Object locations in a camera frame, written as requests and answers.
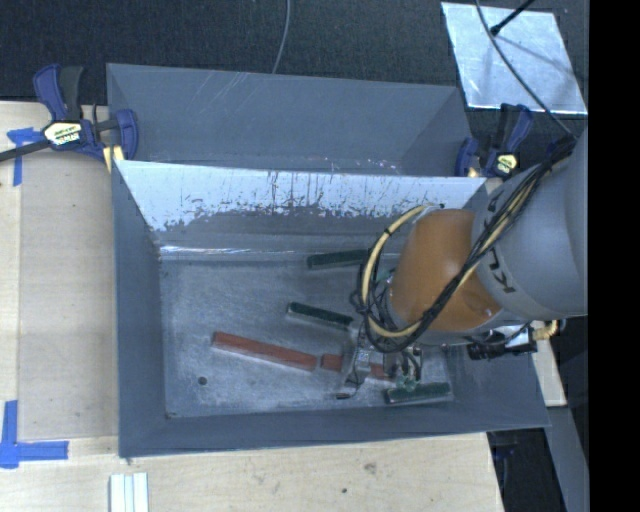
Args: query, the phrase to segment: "yellow label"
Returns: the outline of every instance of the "yellow label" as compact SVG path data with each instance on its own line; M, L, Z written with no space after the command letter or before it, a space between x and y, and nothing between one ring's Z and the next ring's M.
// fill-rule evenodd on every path
M82 126L79 123L54 123L44 131L44 136L55 146L80 140Z
M518 160L513 155L500 155L498 157L498 169L502 172L509 173L518 165Z

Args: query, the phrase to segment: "black floor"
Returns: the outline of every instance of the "black floor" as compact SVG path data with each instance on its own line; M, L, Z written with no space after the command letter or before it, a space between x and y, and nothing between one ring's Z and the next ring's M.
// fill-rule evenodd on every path
M291 3L279 73L457 83L438 1ZM520 1L487 4L515 8ZM107 62L271 72L284 28L286 0L0 0L0 8L0 99L35 101L33 74L58 62L87 69L81 82L82 103L106 104ZM588 0L539 0L532 8L556 15L588 104ZM495 131L495 112L468 112L468 117L477 137ZM561 135L543 114L536 114L535 119L521 154L525 167L536 163L547 144ZM577 134L585 126L583 119L569 118L565 123ZM570 323L564 338L554 341L554 350L588 457L586 322ZM507 511L564 510L542 431L517 433L515 442L513 455L507 459Z

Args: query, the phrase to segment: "clamp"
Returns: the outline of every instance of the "clamp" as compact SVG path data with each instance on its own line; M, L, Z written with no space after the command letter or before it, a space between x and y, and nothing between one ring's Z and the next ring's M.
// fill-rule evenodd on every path
M38 101L51 114L51 122L41 130L42 140L0 153L0 162L48 147L90 156L109 167L111 149L100 140L100 132L115 128L120 132L122 156L126 159L134 157L138 148L138 127L132 110L118 110L115 119L98 123L94 108L93 122L83 119L78 105L78 84L83 71L81 66L50 64L35 74L33 86Z
M467 137L458 151L455 175L508 178L518 166L516 150L532 125L533 114L527 107L503 103L495 138L480 144L477 139Z

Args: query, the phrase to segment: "blue tape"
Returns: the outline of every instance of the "blue tape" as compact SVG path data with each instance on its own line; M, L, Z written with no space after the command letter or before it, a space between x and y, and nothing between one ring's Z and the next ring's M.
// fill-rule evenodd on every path
M2 441L0 441L0 468L15 469L20 462L30 460L66 460L69 458L69 441L41 443L18 442L18 401L4 404Z
M44 140L44 135L38 130L33 128L19 128L18 130L9 130L7 137L13 142L16 147L23 144L29 144L31 142L39 142ZM13 186L17 187L22 183L22 157L16 158L13 164Z

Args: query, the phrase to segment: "wooden block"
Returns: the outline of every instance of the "wooden block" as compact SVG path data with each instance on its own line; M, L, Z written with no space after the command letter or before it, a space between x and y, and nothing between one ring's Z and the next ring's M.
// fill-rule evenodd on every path
M381 364L372 363L371 364L371 376L374 379L379 380L392 380L386 373L384 373L384 367Z
M342 356L336 356L335 354L322 354L322 357L320 358L320 368L332 372L339 372L342 370Z
M264 359L276 364L292 366L301 370L313 371L316 368L318 359L305 352L299 352L290 348L263 343L260 341L242 338L225 332L213 333L212 345L214 347L244 354L256 359Z

